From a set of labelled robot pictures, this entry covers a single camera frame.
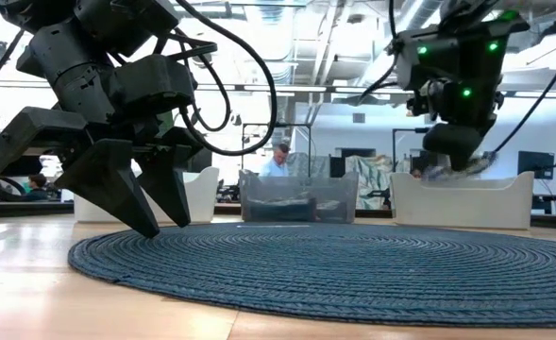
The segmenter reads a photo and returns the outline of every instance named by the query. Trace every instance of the round rug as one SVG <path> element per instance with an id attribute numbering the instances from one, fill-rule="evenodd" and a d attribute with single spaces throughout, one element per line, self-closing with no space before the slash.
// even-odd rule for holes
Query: round rug
<path id="1" fill-rule="evenodd" d="M 362 323 L 556 327 L 556 242 L 393 226 L 213 224 L 74 245 L 70 265 L 170 297 Z"/>

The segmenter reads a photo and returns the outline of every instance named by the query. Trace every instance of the ceiling pipe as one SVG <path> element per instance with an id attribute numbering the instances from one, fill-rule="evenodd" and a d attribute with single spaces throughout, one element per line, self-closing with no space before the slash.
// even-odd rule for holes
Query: ceiling pipe
<path id="1" fill-rule="evenodd" d="M 345 4 L 343 5 L 343 10 L 341 11 L 341 15 L 339 15 L 338 19 L 336 20 L 335 27 L 331 30 L 330 36 L 334 33 L 334 31 L 338 30 L 341 26 L 346 25 L 346 21 L 349 19 L 349 14 L 351 13 L 351 8 L 353 8 L 354 0 L 346 0 Z M 334 46 L 335 40 L 330 37 L 331 41 L 329 42 L 328 46 L 328 55 L 326 56 L 326 62 L 324 63 L 324 69 L 322 70 L 322 75 L 319 78 L 319 85 L 323 85 L 326 83 L 328 79 L 328 74 L 330 72 L 330 68 L 332 67 L 332 63 L 334 62 L 334 57 L 336 57 L 336 47 Z"/>
<path id="2" fill-rule="evenodd" d="M 430 16 L 444 3 L 444 0 L 406 0 L 396 17 L 396 30 L 400 32 L 407 29 L 420 29 Z M 382 44 L 386 46 L 391 40 L 391 32 L 387 30 L 388 38 Z M 362 76 L 358 78 L 355 86 L 369 86 L 373 81 L 371 71 L 376 68 L 379 55 L 365 68 Z"/>
<path id="3" fill-rule="evenodd" d="M 310 79 L 310 85 L 315 84 L 317 80 L 317 75 L 319 74 L 319 69 L 322 66 L 322 60 L 326 54 L 326 49 L 328 48 L 329 39 L 332 35 L 332 29 L 334 28 L 334 19 L 336 18 L 336 8 L 338 6 L 339 0 L 330 0 L 328 11 L 326 13 L 326 19 L 322 23 L 326 27 L 326 30 L 322 32 L 320 41 L 317 47 L 317 52 L 315 55 L 315 64 L 313 65 L 313 73 Z"/>

